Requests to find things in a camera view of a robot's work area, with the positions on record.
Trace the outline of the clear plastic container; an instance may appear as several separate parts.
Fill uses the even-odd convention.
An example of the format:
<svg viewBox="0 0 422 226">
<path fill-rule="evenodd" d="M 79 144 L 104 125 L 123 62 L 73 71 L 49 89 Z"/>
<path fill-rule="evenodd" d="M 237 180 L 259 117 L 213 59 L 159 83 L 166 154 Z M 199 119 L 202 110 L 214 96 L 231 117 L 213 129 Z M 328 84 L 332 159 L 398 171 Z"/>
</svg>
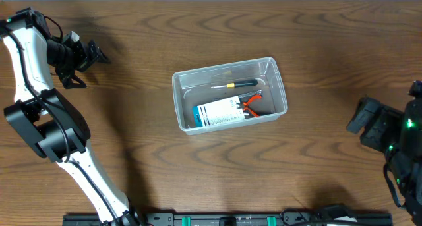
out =
<svg viewBox="0 0 422 226">
<path fill-rule="evenodd" d="M 251 79 L 256 79 L 258 84 L 242 88 L 212 89 L 212 86 Z M 271 57 L 176 72 L 172 77 L 172 85 L 179 128 L 188 135 L 274 121 L 288 110 L 282 78 Z M 213 102 L 214 98 L 225 99 L 255 90 L 262 90 L 262 99 L 253 103 L 253 109 L 256 112 L 273 114 L 208 127 L 196 126 L 193 107 Z"/>
</svg>

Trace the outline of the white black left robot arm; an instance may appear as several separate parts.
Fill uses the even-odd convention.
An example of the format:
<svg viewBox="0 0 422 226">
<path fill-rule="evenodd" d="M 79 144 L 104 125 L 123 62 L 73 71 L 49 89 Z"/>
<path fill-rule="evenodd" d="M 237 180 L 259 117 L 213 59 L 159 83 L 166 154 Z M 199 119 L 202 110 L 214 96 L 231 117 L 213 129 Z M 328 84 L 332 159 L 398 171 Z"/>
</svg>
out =
<svg viewBox="0 0 422 226">
<path fill-rule="evenodd" d="M 1 21 L 15 76 L 14 103 L 7 122 L 40 158 L 65 170 L 91 201 L 100 225 L 144 225 L 127 195 L 119 190 L 94 155 L 82 114 L 55 88 L 51 68 L 66 89 L 85 88 L 76 76 L 109 59 L 95 41 L 75 32 L 54 36 L 50 18 L 31 8 Z"/>
</svg>

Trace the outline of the small claw hammer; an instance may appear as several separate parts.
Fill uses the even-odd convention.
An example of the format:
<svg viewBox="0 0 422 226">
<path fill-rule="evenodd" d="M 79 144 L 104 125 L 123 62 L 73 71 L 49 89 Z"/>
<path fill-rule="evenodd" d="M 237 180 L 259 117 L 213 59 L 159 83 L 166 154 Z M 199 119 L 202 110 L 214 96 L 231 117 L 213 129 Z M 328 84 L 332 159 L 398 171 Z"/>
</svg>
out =
<svg viewBox="0 0 422 226">
<path fill-rule="evenodd" d="M 271 115 L 273 113 L 269 113 L 269 112 L 256 112 L 256 114 L 261 117 L 261 116 L 265 116 L 265 115 Z"/>
</svg>

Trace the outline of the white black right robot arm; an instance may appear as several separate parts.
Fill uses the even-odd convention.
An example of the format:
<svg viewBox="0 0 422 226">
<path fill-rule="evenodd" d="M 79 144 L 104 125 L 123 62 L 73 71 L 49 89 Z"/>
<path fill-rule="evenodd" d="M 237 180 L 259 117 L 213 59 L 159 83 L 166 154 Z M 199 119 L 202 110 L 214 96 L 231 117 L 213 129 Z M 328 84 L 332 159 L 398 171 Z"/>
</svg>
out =
<svg viewBox="0 0 422 226">
<path fill-rule="evenodd" d="M 384 154 L 383 175 L 394 204 L 421 224 L 421 81 L 412 83 L 413 97 L 403 111 L 362 97 L 346 130 L 360 143 Z"/>
</svg>

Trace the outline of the red handled pliers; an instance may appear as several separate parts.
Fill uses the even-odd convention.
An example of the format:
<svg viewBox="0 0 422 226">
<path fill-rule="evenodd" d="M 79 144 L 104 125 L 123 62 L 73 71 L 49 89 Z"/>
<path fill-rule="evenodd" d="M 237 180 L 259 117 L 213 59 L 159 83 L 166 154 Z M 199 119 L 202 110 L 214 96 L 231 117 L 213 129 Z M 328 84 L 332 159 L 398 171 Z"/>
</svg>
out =
<svg viewBox="0 0 422 226">
<path fill-rule="evenodd" d="M 237 108 L 243 112 L 245 118 L 259 117 L 260 115 L 253 109 L 253 103 L 262 99 L 262 94 L 239 95 Z"/>
</svg>

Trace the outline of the silver combination wrench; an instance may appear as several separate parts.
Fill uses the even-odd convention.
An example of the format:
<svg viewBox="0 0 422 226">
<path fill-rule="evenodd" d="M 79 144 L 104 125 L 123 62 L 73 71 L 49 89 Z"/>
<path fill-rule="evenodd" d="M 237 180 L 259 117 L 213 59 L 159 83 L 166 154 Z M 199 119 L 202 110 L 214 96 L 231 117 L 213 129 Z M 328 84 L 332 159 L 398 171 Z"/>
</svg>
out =
<svg viewBox="0 0 422 226">
<path fill-rule="evenodd" d="M 247 98 L 247 97 L 251 97 L 251 96 L 254 96 L 254 95 L 262 95 L 262 90 L 255 90 L 255 91 L 252 91 L 252 92 L 239 94 L 237 96 L 238 96 L 239 99 L 242 99 L 242 98 Z M 221 99 L 220 98 L 214 98 L 213 99 L 213 101 L 219 101 L 219 100 L 221 100 Z"/>
</svg>

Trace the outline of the black yellow screwdriver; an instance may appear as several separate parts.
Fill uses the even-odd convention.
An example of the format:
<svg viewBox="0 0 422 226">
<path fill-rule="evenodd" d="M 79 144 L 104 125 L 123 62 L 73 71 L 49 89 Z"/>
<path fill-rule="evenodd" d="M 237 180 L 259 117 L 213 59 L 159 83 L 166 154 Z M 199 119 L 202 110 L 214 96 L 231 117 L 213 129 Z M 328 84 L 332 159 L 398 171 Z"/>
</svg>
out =
<svg viewBox="0 0 422 226">
<path fill-rule="evenodd" d="M 258 84 L 258 81 L 256 79 L 251 79 L 251 80 L 242 80 L 242 81 L 232 82 L 232 83 L 221 85 L 221 86 L 212 86 L 212 89 L 242 88 L 242 87 L 256 86 L 257 84 Z"/>
</svg>

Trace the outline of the blue white cardboard box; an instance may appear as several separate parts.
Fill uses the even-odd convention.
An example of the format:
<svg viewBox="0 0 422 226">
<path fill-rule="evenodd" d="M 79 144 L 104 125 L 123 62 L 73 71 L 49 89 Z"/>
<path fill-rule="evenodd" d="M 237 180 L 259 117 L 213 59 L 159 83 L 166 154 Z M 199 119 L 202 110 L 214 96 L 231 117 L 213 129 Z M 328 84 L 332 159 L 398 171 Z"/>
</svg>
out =
<svg viewBox="0 0 422 226">
<path fill-rule="evenodd" d="M 245 114 L 240 109 L 239 96 L 220 99 L 192 108 L 194 121 L 197 127 L 208 127 L 245 119 Z"/>
</svg>

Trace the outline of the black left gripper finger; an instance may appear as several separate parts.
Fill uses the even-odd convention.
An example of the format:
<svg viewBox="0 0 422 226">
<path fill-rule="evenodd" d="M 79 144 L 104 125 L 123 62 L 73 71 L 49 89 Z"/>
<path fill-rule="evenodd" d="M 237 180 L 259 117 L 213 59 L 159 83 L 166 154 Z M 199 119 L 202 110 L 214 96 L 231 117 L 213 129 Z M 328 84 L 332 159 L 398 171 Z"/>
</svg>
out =
<svg viewBox="0 0 422 226">
<path fill-rule="evenodd" d="M 61 80 L 61 83 L 65 89 L 73 88 L 86 88 L 87 85 L 75 74 L 72 76 L 65 77 Z"/>
<path fill-rule="evenodd" d="M 88 42 L 88 63 L 94 64 L 95 62 L 109 64 L 111 61 L 109 58 L 102 52 L 99 46 L 94 40 Z"/>
</svg>

